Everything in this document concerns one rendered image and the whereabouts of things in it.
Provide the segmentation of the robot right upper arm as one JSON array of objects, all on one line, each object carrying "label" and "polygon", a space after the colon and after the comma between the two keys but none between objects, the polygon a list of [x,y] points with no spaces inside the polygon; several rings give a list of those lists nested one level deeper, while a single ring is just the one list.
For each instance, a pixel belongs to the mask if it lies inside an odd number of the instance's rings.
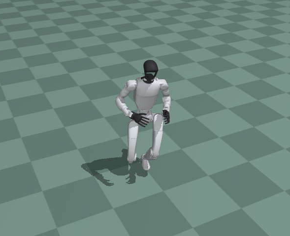
[{"label": "robot right upper arm", "polygon": [[124,86],[124,88],[121,90],[120,94],[117,96],[117,98],[120,99],[122,103],[125,103],[125,97],[131,92],[134,91],[137,87],[137,80],[128,80]]}]

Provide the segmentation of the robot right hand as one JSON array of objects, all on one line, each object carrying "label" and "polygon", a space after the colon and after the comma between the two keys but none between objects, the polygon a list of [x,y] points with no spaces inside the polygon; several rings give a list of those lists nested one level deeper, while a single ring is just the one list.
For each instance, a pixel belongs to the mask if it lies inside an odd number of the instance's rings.
[{"label": "robot right hand", "polygon": [[[138,123],[139,125],[145,127],[145,126],[142,125],[142,124],[147,125],[147,124],[144,123],[144,122],[149,123],[148,121],[144,120],[144,119],[148,119],[148,120],[149,120],[149,118],[146,118],[146,117],[141,116],[141,115],[147,115],[146,113],[139,113],[139,114],[137,114],[137,113],[135,113],[135,112],[132,112],[132,113],[133,113],[133,114],[132,114],[131,117],[129,117],[129,118],[131,118],[132,120],[134,120],[134,121],[135,121],[136,123]],[[144,119],[142,119],[142,118],[144,118]],[[141,120],[144,121],[144,122],[142,122]],[[139,122],[141,122],[142,124],[139,123]]]}]

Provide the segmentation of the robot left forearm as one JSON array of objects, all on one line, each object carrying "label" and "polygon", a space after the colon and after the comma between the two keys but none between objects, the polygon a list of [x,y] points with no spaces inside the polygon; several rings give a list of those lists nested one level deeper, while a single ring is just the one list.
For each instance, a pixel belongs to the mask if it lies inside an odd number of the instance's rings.
[{"label": "robot left forearm", "polygon": [[[169,101],[168,102],[164,102],[163,110],[167,110],[169,112],[170,111],[170,107],[171,107],[171,97],[169,97]],[[163,111],[161,113],[162,113],[162,116],[163,116]]]}]

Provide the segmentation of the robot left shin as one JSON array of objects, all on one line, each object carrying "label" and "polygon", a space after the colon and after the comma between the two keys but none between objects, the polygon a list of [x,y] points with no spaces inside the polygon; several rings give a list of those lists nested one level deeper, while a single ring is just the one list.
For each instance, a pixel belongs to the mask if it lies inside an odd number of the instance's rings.
[{"label": "robot left shin", "polygon": [[[157,157],[159,156],[159,154],[157,155]],[[145,160],[155,160],[157,158],[155,157],[150,157],[149,156],[149,150],[146,152],[146,154],[143,156],[143,159],[145,158]]]}]

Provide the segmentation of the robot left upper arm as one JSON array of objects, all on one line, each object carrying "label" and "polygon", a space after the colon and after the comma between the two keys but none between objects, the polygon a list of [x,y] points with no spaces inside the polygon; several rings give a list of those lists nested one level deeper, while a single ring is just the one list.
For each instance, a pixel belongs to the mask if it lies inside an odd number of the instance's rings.
[{"label": "robot left upper arm", "polygon": [[159,79],[159,83],[160,83],[160,89],[164,95],[164,97],[162,97],[162,101],[164,102],[168,102],[169,101],[169,87],[168,84],[166,82],[165,79]]}]

